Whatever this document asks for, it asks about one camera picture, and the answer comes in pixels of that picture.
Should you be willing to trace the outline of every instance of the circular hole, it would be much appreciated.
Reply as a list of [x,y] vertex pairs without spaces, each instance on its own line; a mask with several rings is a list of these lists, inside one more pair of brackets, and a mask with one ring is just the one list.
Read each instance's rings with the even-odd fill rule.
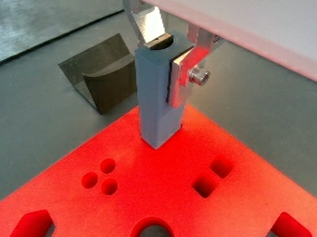
[[91,172],[91,173],[87,173],[85,176],[83,176],[83,179],[82,179],[82,184],[85,186],[86,189],[91,189],[95,184],[98,183],[98,175],[97,173]]
[[131,237],[174,237],[174,233],[164,219],[149,217],[135,225]]
[[110,174],[115,170],[115,161],[106,159],[101,164],[101,170],[103,173]]
[[105,181],[102,186],[102,191],[105,195],[113,195],[118,189],[118,182],[115,179],[109,179]]

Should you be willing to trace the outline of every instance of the gray plastic block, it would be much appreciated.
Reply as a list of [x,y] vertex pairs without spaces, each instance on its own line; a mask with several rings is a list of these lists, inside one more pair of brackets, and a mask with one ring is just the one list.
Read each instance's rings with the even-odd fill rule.
[[192,48],[185,35],[173,31],[174,44],[162,50],[139,48],[135,52],[142,138],[159,148],[181,128],[185,104],[168,104],[173,60]]

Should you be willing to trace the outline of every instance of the gray table surface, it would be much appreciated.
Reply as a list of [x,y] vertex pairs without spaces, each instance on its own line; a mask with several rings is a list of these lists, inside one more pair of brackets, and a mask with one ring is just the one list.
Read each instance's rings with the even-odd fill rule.
[[[170,18],[169,28],[185,31],[186,24]],[[138,104],[134,94],[101,116],[58,66],[118,32],[134,51],[121,14],[0,67],[0,199]],[[232,43],[206,66],[212,80],[190,103],[316,195],[317,83]]]
[[122,9],[118,0],[0,0],[0,62]]

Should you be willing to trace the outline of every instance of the bolt head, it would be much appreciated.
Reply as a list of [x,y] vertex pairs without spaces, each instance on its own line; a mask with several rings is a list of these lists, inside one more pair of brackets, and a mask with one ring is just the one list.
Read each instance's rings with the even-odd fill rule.
[[190,82],[204,86],[210,78],[210,72],[196,66],[190,71]]

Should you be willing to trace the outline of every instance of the red shape sorter board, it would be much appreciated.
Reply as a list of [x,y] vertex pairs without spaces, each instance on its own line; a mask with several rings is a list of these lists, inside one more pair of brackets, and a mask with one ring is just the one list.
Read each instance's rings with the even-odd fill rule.
[[316,198],[188,106],[159,150],[130,111],[0,203],[0,236],[317,236]]

